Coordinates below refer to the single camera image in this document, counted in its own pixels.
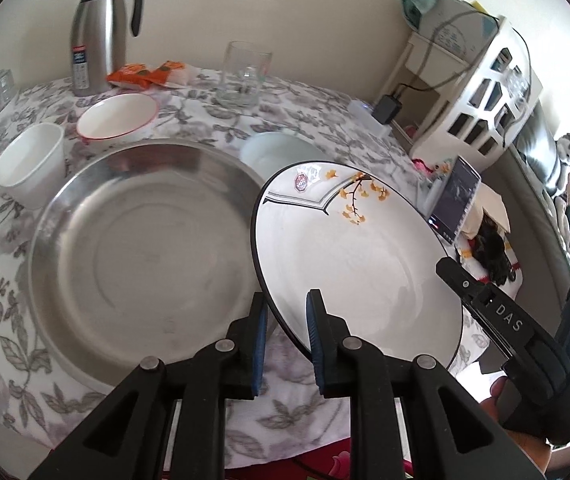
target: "black handle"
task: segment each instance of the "black handle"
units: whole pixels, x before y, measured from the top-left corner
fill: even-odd
[[[143,0],[134,0],[134,12],[132,12],[132,34],[138,36],[140,32],[140,19],[143,15]]]

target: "gray sofa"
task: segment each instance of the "gray sofa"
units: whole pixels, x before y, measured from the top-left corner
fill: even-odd
[[[482,173],[502,196],[510,218],[508,239],[523,273],[516,302],[552,335],[570,287],[570,261],[543,191],[552,192],[560,161],[554,137],[536,106],[514,145]],[[496,371],[504,357],[492,344],[479,360],[481,371]]]

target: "plate black rim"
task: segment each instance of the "plate black rim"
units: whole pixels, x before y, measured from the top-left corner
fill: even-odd
[[[355,171],[362,171],[363,173],[366,173],[369,176],[374,176],[369,171],[361,170],[360,168],[356,168],[350,164],[343,164],[341,162],[331,162],[331,161],[327,161],[327,160],[303,160],[301,162],[296,162],[294,164],[290,164],[289,166],[286,166],[285,168],[282,168],[281,170],[274,173],[265,182],[265,184],[261,188],[261,192],[259,193],[258,198],[256,199],[256,202],[254,203],[254,209],[252,210],[252,222],[250,225],[250,246],[252,249],[252,261],[254,262],[254,270],[256,272],[256,277],[258,278],[258,283],[259,283],[259,285],[261,285],[261,290],[263,291],[263,294],[265,295],[265,300],[267,301],[267,305],[270,307],[271,312],[274,314],[276,321],[279,322],[279,325],[283,329],[283,332],[286,333],[287,338],[289,338],[289,340],[294,343],[294,346],[307,358],[308,361],[312,360],[311,352],[305,347],[305,345],[300,341],[300,339],[296,336],[296,334],[294,334],[293,330],[285,323],[283,316],[281,316],[281,313],[279,312],[278,308],[276,307],[276,303],[270,294],[270,289],[267,287],[267,284],[265,283],[265,277],[263,276],[263,271],[261,270],[261,264],[260,264],[259,259],[258,259],[258,249],[256,247],[256,219],[258,216],[258,209],[260,208],[261,204],[264,202],[263,196],[265,195],[265,191],[270,186],[272,180],[274,180],[277,176],[279,176],[284,171],[289,170],[289,168],[299,166],[300,164],[313,164],[313,163],[317,163],[317,164],[318,163],[321,163],[321,164],[338,164],[344,168],[350,168],[351,170],[355,170]],[[398,195],[401,199],[405,200],[405,202],[407,202],[407,204],[412,209],[414,209],[414,211],[416,211],[418,213],[418,216],[423,220],[423,222],[425,222],[425,225],[427,225],[430,232],[436,238],[436,241],[440,244],[441,248],[443,249],[444,256],[449,257],[449,254],[447,254],[445,246],[442,244],[440,239],[438,239],[438,236],[436,235],[436,233],[434,233],[434,231],[432,231],[432,229],[429,227],[427,220],[425,220],[425,218],[423,218],[423,215],[421,215],[418,212],[418,209],[416,209],[414,207],[414,205],[411,202],[409,202],[409,200],[407,200],[396,189],[394,189],[394,187],[392,187],[388,183],[386,183],[386,181],[384,181],[378,177],[376,177],[376,179],[379,180],[380,182],[382,182],[383,184],[385,184],[391,191],[396,193],[396,195]],[[447,370],[449,370],[449,367],[456,360],[456,356],[458,355],[458,351],[460,350],[460,345],[463,341],[463,320],[464,320],[463,309],[464,309],[463,301],[461,300],[460,301],[460,333],[458,334],[458,344],[456,345],[456,349],[454,350],[454,354],[452,355],[452,357],[449,361],[449,364],[447,364],[447,366],[445,367]]]

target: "red cloth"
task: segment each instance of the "red cloth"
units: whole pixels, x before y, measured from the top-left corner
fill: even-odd
[[[307,480],[307,478],[324,480],[328,476],[336,479],[349,478],[349,452],[350,439],[346,438],[329,446],[303,453],[295,458],[238,469],[227,469],[225,478],[228,480]],[[323,476],[316,475],[313,471],[319,472]]]

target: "teal towel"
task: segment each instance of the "teal towel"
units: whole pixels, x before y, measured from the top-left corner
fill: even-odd
[[[421,17],[436,5],[436,0],[401,0],[403,13],[410,27],[418,31]]]

